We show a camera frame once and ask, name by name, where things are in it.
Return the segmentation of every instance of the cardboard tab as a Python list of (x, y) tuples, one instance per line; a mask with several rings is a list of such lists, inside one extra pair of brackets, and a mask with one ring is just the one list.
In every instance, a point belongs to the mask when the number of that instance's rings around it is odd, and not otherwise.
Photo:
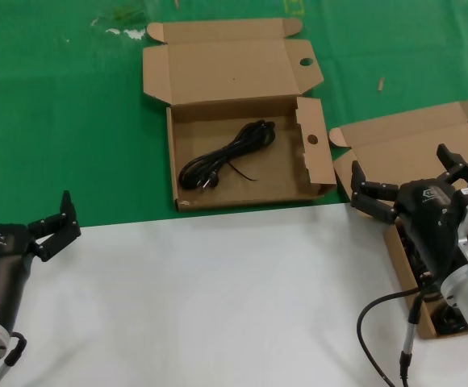
[(329, 143), (333, 148), (347, 148), (349, 146), (339, 127), (334, 127), (329, 132)]
[(153, 39), (168, 44), (232, 40), (282, 39), (302, 30), (300, 19), (214, 20), (207, 22), (150, 23)]
[(324, 112), (319, 99), (297, 98), (297, 122), (302, 129), (304, 161), (312, 184), (335, 185), (331, 152), (325, 135)]
[(143, 90), (161, 101), (172, 102), (167, 46), (143, 50)]

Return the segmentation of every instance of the box lid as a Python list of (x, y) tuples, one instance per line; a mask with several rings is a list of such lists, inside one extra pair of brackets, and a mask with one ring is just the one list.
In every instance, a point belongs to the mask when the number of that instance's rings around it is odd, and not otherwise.
[(333, 128), (329, 141), (335, 147), (351, 148), (333, 162), (349, 195), (354, 160), (369, 181), (401, 185), (436, 177), (444, 171), (437, 158), (438, 144), (445, 144), (468, 162), (468, 101)]
[(300, 95), (324, 78), (298, 19), (150, 23), (144, 92), (171, 105)]

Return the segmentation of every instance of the cable connector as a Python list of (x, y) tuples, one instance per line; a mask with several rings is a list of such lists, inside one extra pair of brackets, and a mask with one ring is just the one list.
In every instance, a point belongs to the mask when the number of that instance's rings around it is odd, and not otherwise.
[(415, 324), (408, 324), (408, 329), (406, 330), (406, 337), (404, 338), (403, 352), (407, 355), (412, 354), (413, 350), (413, 339), (415, 338)]
[(410, 367), (411, 363), (412, 354), (401, 351), (401, 358), (399, 360), (399, 375), (401, 376), (402, 380), (408, 379), (408, 368)]

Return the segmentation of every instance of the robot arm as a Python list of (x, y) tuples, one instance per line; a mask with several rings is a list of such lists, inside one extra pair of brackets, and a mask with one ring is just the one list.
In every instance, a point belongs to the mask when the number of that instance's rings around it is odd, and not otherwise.
[[(445, 172), (437, 178), (411, 181), (400, 187), (367, 181), (359, 163), (354, 161), (351, 206), (389, 224), (399, 217), (432, 274), (434, 285), (468, 323), (468, 188), (456, 190), (452, 186), (459, 179), (468, 184), (468, 163), (444, 144), (439, 145), (437, 156)], [(417, 300), (422, 301), (423, 296), (421, 289)], [(414, 314), (410, 313), (410, 323)], [(408, 332), (405, 347), (411, 350), (412, 327)]]
[[(29, 226), (0, 224), (0, 359), (7, 352), (10, 337), (19, 339), (17, 347), (0, 368), (0, 380), (19, 359), (26, 345), (24, 337), (13, 332), (13, 328), (33, 258), (39, 256), (43, 262), (50, 260), (80, 234), (76, 210), (68, 191), (64, 192), (59, 214)], [(37, 243), (36, 240), (46, 236), (48, 238), (44, 242)]]

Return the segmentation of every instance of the hole in box lid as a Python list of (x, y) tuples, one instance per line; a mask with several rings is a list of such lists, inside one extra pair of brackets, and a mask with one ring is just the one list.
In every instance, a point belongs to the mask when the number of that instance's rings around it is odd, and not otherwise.
[(313, 64), (312, 58), (303, 58), (300, 60), (300, 65), (302, 66), (311, 66)]
[(310, 144), (317, 144), (318, 143), (318, 137), (316, 137), (315, 135), (309, 135), (307, 137), (307, 142), (310, 143)]

